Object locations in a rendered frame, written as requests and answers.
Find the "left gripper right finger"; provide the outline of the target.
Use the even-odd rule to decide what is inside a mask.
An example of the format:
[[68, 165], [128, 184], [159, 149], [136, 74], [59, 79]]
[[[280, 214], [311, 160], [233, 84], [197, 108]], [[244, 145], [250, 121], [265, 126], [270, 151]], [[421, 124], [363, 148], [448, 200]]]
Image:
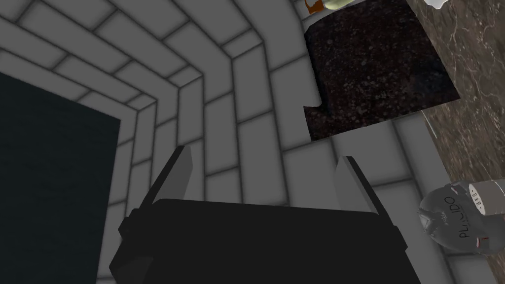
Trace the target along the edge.
[[352, 156], [339, 157], [333, 180], [341, 210], [372, 212], [381, 217], [389, 216]]

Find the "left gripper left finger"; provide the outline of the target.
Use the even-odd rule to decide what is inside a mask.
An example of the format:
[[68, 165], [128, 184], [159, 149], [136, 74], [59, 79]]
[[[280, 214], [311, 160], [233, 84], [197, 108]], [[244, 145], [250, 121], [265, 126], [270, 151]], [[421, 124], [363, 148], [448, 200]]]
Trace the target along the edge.
[[140, 208], [144, 209], [160, 199], [183, 199], [192, 170], [191, 147], [177, 146], [147, 192]]

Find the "orange object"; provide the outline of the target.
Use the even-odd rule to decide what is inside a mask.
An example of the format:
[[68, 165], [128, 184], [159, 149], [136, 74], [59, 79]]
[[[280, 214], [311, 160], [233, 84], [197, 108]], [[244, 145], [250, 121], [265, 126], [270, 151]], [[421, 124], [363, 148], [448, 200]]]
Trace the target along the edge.
[[309, 15], [320, 12], [325, 8], [323, 0], [304, 0], [304, 3], [307, 7]]

